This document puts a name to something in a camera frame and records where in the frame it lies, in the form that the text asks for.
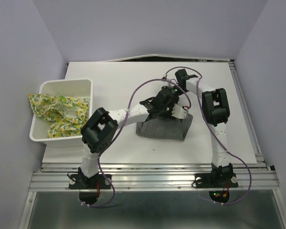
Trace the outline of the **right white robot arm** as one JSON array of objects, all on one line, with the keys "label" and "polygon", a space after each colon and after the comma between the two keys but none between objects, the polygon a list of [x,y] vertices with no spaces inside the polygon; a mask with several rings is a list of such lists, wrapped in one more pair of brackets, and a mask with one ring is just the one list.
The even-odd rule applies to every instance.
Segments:
[{"label": "right white robot arm", "polygon": [[162,108],[175,118],[183,117],[175,107],[179,102],[179,96],[192,92],[197,96],[202,118],[209,129],[212,142],[212,170],[210,182],[215,186],[221,186],[227,181],[227,177],[233,176],[231,153],[226,147],[226,124],[230,116],[230,108],[224,88],[214,88],[202,82],[202,75],[198,71],[189,75],[187,67],[175,67],[176,82],[167,80],[158,93]]}]

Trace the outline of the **grey pleated skirt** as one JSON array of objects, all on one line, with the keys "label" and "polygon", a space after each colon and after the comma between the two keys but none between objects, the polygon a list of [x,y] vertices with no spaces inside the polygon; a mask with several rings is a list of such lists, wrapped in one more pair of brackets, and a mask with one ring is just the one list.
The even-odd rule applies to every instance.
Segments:
[{"label": "grey pleated skirt", "polygon": [[136,123],[136,134],[141,137],[184,141],[191,127],[193,116],[189,114],[185,119],[162,118]]}]

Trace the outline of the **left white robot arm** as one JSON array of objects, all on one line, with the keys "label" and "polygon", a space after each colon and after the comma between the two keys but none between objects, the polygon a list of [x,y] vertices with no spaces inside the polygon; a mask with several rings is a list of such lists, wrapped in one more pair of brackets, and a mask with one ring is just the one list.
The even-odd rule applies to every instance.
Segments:
[{"label": "left white robot arm", "polygon": [[176,90],[161,90],[157,96],[140,101],[134,106],[120,110],[107,111],[98,108],[81,129],[85,154],[79,169],[80,182],[86,188],[96,184],[98,159],[113,143],[125,126],[144,123],[158,117],[182,120],[188,115],[188,109],[178,105]]}]

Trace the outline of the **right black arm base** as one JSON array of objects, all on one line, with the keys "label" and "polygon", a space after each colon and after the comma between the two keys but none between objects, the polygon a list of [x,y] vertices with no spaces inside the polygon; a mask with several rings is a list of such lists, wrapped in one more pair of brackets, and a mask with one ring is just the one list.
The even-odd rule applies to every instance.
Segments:
[{"label": "right black arm base", "polygon": [[230,198],[230,188],[238,187],[236,174],[233,172],[233,166],[230,163],[225,167],[215,167],[212,165],[210,173],[196,173],[192,187],[198,189],[211,188],[209,196],[212,201],[225,204]]}]

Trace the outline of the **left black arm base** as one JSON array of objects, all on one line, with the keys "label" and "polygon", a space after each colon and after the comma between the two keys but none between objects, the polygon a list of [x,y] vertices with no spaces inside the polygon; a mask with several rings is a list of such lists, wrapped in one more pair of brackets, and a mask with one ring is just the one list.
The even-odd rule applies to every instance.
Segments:
[{"label": "left black arm base", "polygon": [[[76,173],[67,173],[69,179],[68,189],[79,191],[79,201],[82,206],[88,208],[103,208],[115,197],[115,189],[111,181],[111,174],[97,172],[87,178],[78,168]],[[108,200],[101,200],[101,190],[112,190],[112,196]]]}]

